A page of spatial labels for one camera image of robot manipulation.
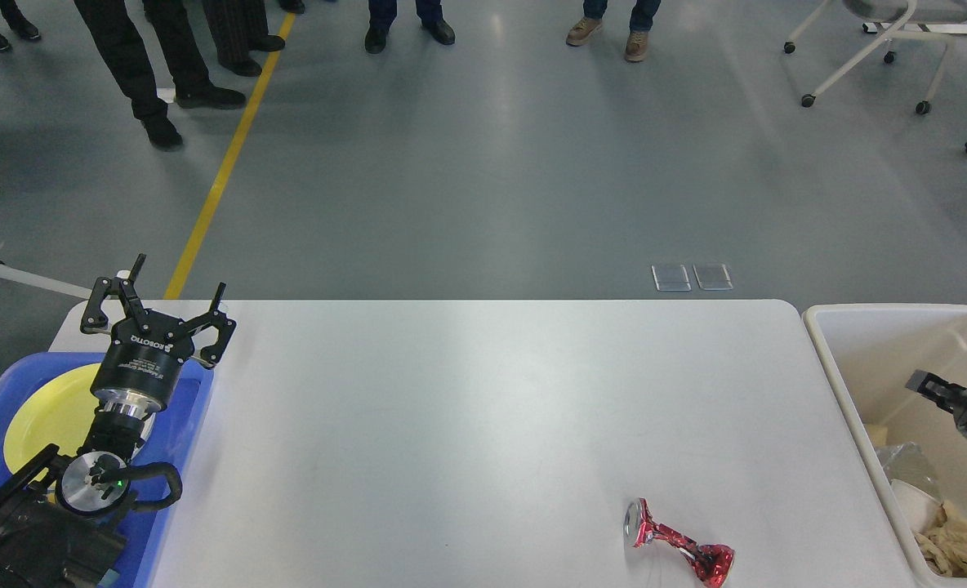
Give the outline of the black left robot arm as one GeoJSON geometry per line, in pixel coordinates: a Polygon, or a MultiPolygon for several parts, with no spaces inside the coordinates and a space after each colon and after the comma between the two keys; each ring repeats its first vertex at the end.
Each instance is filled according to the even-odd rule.
{"type": "Polygon", "coordinates": [[[89,293],[80,330],[110,343],[89,387],[96,410],[87,437],[71,457],[47,444],[0,487],[0,587],[98,586],[127,545],[122,521],[165,510],[184,492],[176,466],[134,457],[181,369],[213,369],[236,323],[220,306],[225,283],[193,318],[147,308],[134,287],[145,260],[99,278],[89,293]]]}

